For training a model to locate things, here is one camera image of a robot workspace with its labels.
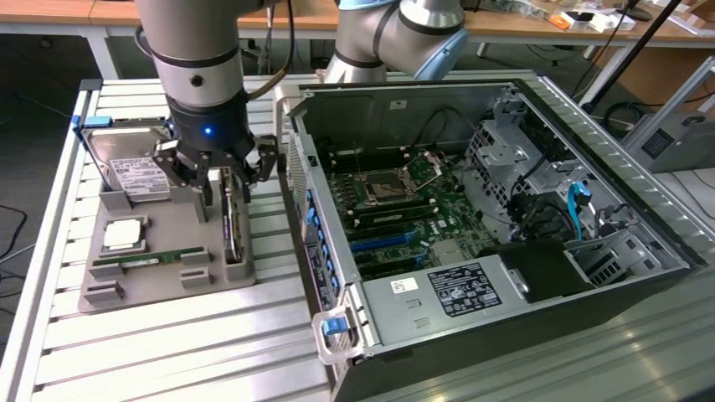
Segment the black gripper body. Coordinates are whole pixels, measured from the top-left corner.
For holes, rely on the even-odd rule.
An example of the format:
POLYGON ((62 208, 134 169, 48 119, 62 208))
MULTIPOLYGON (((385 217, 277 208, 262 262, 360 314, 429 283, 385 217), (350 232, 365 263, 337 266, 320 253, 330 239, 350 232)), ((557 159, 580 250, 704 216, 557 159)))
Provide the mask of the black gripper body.
POLYGON ((188 106, 166 96, 178 150, 186 157, 198 152, 232 151, 234 157, 245 157, 254 147, 246 113, 246 92, 216 106, 188 106))

